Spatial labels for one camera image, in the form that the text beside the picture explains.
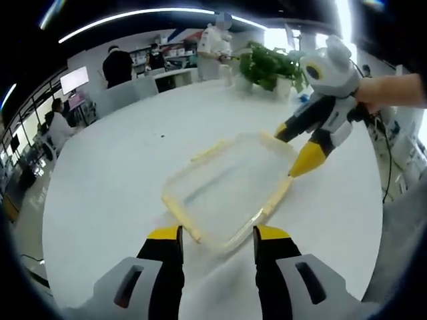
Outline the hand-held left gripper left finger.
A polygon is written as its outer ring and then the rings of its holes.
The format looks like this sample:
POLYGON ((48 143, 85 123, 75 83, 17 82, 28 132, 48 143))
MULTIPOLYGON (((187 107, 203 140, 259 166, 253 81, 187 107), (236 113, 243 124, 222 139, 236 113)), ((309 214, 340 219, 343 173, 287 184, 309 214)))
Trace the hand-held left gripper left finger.
POLYGON ((97 310, 178 310, 185 282, 183 227, 152 231, 135 257, 127 257, 94 285, 97 310))

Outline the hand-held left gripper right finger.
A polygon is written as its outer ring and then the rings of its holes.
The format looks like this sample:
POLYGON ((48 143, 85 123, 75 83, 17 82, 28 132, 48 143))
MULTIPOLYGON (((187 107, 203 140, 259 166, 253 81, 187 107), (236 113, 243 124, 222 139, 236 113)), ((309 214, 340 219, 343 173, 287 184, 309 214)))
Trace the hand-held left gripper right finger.
POLYGON ((253 229, 256 285, 263 309, 342 309, 344 279, 284 230, 253 229))

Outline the person's right hand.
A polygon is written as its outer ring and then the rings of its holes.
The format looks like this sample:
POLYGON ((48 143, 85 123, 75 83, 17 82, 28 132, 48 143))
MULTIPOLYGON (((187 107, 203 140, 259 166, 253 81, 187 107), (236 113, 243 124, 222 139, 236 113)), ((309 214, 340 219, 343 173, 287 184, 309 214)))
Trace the person's right hand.
POLYGON ((380 108, 385 106, 387 102, 384 88, 385 79, 385 77, 361 78, 359 87, 356 90, 356 100, 363 104, 371 115, 379 112, 380 108))

